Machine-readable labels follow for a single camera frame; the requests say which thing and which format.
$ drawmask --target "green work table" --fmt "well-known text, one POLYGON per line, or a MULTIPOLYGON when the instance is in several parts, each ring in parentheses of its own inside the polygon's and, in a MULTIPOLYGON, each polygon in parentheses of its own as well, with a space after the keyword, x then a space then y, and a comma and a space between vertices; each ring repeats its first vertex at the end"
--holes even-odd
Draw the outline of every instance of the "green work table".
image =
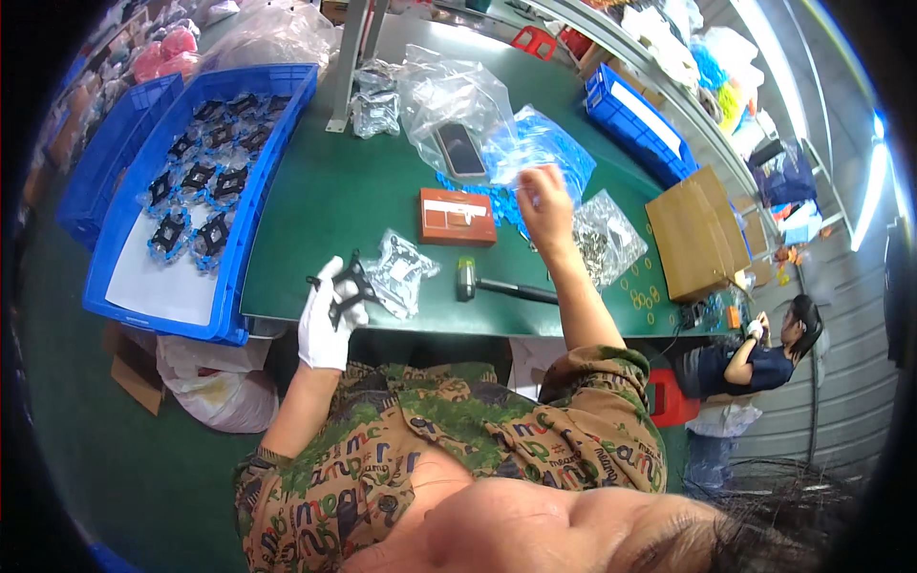
MULTIPOLYGON (((625 336, 671 336, 678 306, 668 299, 644 209, 662 189, 587 117, 582 82, 557 64, 466 29, 386 16, 378 57, 402 61, 405 43, 449 58, 482 62, 506 85, 513 110, 533 105, 590 152, 597 167, 584 200, 607 189, 649 245, 646 255, 606 288, 602 298, 625 336)), ((325 132, 334 95, 330 80, 326 77, 319 85, 277 170, 249 259, 241 301, 243 314, 298 320, 309 293, 308 275, 316 274, 334 255, 347 261, 354 248, 360 250, 363 259, 376 258, 387 228, 416 243, 419 191, 422 187, 441 187, 436 173, 420 160, 404 133, 363 140, 353 136, 350 128, 344 134, 325 132)), ((491 248, 419 245, 421 252, 442 265, 436 277, 421 282, 420 312, 400 321, 370 304, 370 326, 475 335, 562 336, 555 305, 480 290, 470 302, 456 300, 454 283, 461 256, 475 258, 481 277, 554 289, 541 258, 529 249, 514 226, 504 221, 497 237, 491 248)))

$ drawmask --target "corrugated metal wall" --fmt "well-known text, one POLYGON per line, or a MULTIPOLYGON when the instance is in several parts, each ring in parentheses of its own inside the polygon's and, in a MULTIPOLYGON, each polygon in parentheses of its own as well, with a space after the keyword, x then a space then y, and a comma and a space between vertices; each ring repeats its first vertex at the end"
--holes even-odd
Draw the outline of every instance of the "corrugated metal wall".
MULTIPOLYGON (((793 71, 806 114, 809 139, 828 162, 822 104, 799 34, 783 0, 758 0, 774 28, 793 71)), ((697 0, 704 27, 728 26, 748 39, 751 34, 729 0, 697 0)), ((840 52, 821 26, 798 1, 790 2, 812 51, 828 110, 834 151, 834 183, 853 223, 866 189, 872 152, 872 104, 862 93, 840 52)), ((763 57, 753 62, 767 76, 759 90, 759 105, 768 110, 784 138, 792 137, 789 116, 763 57)), ((819 205, 826 215, 837 209, 826 185, 819 187, 819 205)), ((882 201, 857 253, 850 251, 844 231, 815 242, 806 256, 805 280, 810 292, 830 300, 822 305, 831 350, 823 360, 819 389, 817 448, 814 461, 826 467, 864 470, 884 442, 891 417, 895 370, 886 360, 888 345, 882 312, 885 226, 894 216, 890 178, 882 201)), ((755 290, 755 310, 766 311, 779 323, 787 304, 800 289, 793 280, 774 280, 755 290)), ((795 457, 805 459, 812 419, 812 360, 806 358, 783 388, 757 398, 764 415, 740 438, 734 459, 795 457)))

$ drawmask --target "phone screen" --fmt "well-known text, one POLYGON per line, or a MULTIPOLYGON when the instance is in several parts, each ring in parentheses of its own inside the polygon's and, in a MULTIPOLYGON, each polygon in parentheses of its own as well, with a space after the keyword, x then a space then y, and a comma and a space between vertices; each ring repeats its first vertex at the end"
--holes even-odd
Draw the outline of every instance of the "phone screen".
POLYGON ((454 175, 484 174, 484 165, 481 163, 474 144, 471 143, 471 137, 465 126, 446 124, 438 129, 436 134, 454 175))

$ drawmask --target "pink bag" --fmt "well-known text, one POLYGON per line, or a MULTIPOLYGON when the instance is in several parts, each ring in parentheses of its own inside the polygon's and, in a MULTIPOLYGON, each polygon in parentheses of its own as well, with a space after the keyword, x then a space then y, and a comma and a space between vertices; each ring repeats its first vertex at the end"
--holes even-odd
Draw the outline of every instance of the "pink bag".
POLYGON ((197 42, 188 28, 176 28, 162 41, 162 58, 171 60, 183 51, 197 51, 197 42))
POLYGON ((137 83, 155 80, 160 77, 156 73, 157 68, 165 61, 166 59, 162 57, 161 42, 150 42, 149 46, 134 61, 134 79, 137 80, 137 83))

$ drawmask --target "gloved hand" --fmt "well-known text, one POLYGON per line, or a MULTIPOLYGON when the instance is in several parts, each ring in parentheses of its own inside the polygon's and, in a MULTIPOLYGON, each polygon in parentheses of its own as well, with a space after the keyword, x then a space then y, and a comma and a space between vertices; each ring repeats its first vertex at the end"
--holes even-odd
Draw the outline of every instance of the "gloved hand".
POLYGON ((299 319, 299 358, 311 368, 347 369, 347 352, 350 335, 355 328, 370 323, 363 301, 351 306, 340 317, 337 331, 328 318, 331 301, 341 302, 357 294, 354 281, 342 281, 337 287, 331 279, 344 269, 344 260, 334 257, 318 273, 322 282, 312 289, 299 319))
POLYGON ((753 320, 748 323, 747 335, 753 336, 755 340, 760 340, 764 335, 764 326, 761 325, 761 321, 753 320))

